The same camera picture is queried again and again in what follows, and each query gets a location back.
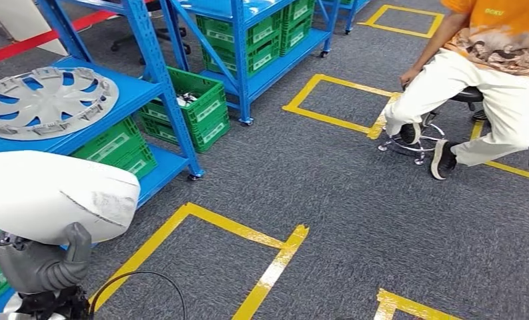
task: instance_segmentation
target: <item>chair wheel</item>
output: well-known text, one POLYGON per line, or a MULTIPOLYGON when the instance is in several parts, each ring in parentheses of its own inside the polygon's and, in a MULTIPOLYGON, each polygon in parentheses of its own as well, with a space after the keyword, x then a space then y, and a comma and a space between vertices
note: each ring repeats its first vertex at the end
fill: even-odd
POLYGON ((183 44, 183 50, 186 55, 191 55, 191 47, 187 43, 183 44))

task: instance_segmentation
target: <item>office chair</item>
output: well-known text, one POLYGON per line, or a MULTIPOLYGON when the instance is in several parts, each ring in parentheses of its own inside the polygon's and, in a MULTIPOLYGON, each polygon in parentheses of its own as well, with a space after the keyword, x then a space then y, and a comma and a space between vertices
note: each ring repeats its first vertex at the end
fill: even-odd
MULTIPOLYGON (((146 9, 148 10, 148 12, 159 11, 159 10, 162 9, 162 5, 160 4, 160 1, 151 1, 149 3, 146 3, 146 9)), ((170 36, 168 35, 168 29, 166 29, 166 28, 157 28, 157 29, 154 30, 154 32, 155 32, 156 37, 158 39, 171 41, 170 36)), ((179 35, 181 37, 185 37, 187 35, 187 32, 186 32, 184 27, 180 27, 179 28, 179 35)), ((131 41, 135 41, 135 35, 133 35, 133 34, 130 34, 130 35, 126 36, 126 37, 123 37, 123 38, 120 38, 118 40, 115 40, 113 42, 113 45, 111 46, 111 51, 112 52, 119 51, 119 49, 121 48, 122 44, 127 43, 127 42, 131 42, 131 41)), ((187 43, 183 44, 183 50, 185 51, 186 55, 189 55, 191 53, 191 47, 187 43)), ((145 65, 146 64, 146 62, 144 61, 143 57, 140 58, 139 62, 140 62, 141 65, 145 65)))
MULTIPOLYGON (((482 102, 482 100, 484 100, 484 96, 482 95, 482 92, 478 90, 478 88, 467 87, 463 91, 459 92, 459 94, 451 98, 450 100, 465 102, 468 105, 469 110, 474 111, 475 110, 474 104, 477 102, 482 102)), ((433 124, 433 120, 439 114, 440 108, 441 107, 438 107, 437 109, 429 113, 426 113, 422 117, 423 119, 421 123, 422 136, 420 137, 420 142, 418 142, 415 145, 405 145, 399 142, 401 139, 399 136, 390 137, 388 138, 387 141, 385 141, 384 143, 378 146, 378 150, 386 151, 388 150, 388 145, 395 145, 401 149, 409 150, 409 151, 419 154, 419 157, 415 159, 414 162, 417 165, 424 164, 426 155, 435 150, 434 145, 431 147, 426 147, 427 141, 437 142, 441 139, 445 139, 445 132, 443 132, 443 130, 441 130, 437 125, 433 124), (431 137, 431 136, 424 135, 424 133, 428 130, 436 131, 439 137, 431 137)))

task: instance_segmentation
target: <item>white pants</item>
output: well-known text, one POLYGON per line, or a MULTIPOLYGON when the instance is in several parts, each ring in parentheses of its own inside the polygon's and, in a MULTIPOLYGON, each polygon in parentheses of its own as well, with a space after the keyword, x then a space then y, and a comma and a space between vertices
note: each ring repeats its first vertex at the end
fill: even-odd
POLYGON ((445 49, 424 67, 395 103, 387 106, 387 134, 397 135, 406 123, 420 123, 423 114, 466 87, 477 87, 482 92, 492 132, 453 147, 457 162, 477 165, 529 148, 529 77, 480 69, 445 49))

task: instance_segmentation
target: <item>green crate label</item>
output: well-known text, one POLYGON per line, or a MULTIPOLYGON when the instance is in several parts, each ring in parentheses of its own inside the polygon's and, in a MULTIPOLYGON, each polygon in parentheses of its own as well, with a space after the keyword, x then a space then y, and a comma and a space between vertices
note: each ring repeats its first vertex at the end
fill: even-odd
POLYGON ((151 115, 155 118, 158 118, 158 119, 161 119, 161 120, 165 120, 165 121, 169 121, 168 119, 168 116, 163 114, 163 113, 160 113, 158 111, 154 111, 153 109, 148 109, 148 115, 151 115))
POLYGON ((271 35, 273 32, 274 32, 274 29, 272 28, 272 26, 269 26, 268 28, 254 35, 252 39, 252 43, 257 43, 258 41, 266 38, 267 35, 271 35))
MULTIPOLYGON (((215 59, 211 58, 211 64, 217 65, 217 63, 215 62, 215 59)), ((237 71, 237 66, 234 65, 233 63, 228 63, 228 62, 223 61, 223 64, 225 65, 227 69, 232 70, 232 71, 237 71)))
POLYGON ((221 129, 223 129, 225 127, 225 123, 220 123, 217 127, 215 127, 215 129, 211 130, 211 132, 206 135, 205 137, 203 137, 203 143, 207 143, 209 140, 213 139, 213 137, 215 137, 219 131, 221 131, 221 129))
POLYGON ((140 171, 140 169, 144 168, 146 166, 146 161, 143 159, 140 159, 139 162, 135 163, 135 165, 130 168, 128 171, 134 175, 137 174, 137 172, 140 171))
POLYGON ((298 43, 299 40, 302 40, 306 34, 302 31, 298 33, 295 37, 292 38, 290 41, 290 47, 293 47, 296 43, 298 43))
POLYGON ((209 107, 207 107, 207 109, 203 110, 199 115, 197 115, 197 122, 201 122, 201 120, 205 119, 205 117, 211 114, 211 112, 215 111, 215 109, 217 109, 220 105, 221 100, 215 100, 209 107))
POLYGON ((302 15, 305 15, 306 12, 309 11, 310 8, 308 8, 308 5, 304 5, 300 10, 297 10, 295 13, 294 13, 294 19, 293 20, 298 20, 299 17, 301 17, 302 15))
POLYGON ((172 140, 174 142, 177 142, 177 139, 176 139, 175 135, 171 135, 171 134, 166 133, 164 131, 160 131, 160 136, 161 137, 165 137, 166 139, 170 139, 170 140, 172 140))
POLYGON ((254 71, 258 70, 270 60, 272 60, 272 55, 268 53, 264 58, 254 63, 254 71))
POLYGON ((108 156, 111 152, 115 151, 123 143, 129 141, 129 139, 131 139, 131 137, 129 137, 128 134, 121 133, 116 138, 111 140, 111 142, 106 144, 103 148, 99 149, 96 153, 87 157, 87 160, 99 162, 103 160, 106 156, 108 156))
POLYGON ((7 282, 7 279, 2 273, 0 273, 0 283, 5 283, 5 282, 7 282))
POLYGON ((232 35, 226 35, 225 33, 220 33, 215 30, 207 30, 207 36, 211 38, 227 41, 230 43, 234 43, 232 35))

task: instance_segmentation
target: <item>black sneaker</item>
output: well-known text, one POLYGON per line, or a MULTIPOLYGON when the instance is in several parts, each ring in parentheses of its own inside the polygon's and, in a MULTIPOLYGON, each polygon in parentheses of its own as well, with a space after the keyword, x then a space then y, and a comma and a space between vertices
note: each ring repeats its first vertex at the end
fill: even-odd
POLYGON ((458 143, 447 140, 439 140, 435 144, 435 153, 431 161, 431 174, 437 180, 449 178, 455 166, 457 166, 457 156, 451 151, 451 148, 458 143))
POLYGON ((400 129, 400 137, 407 145, 415 145, 420 142, 422 129, 419 123, 407 123, 400 129))

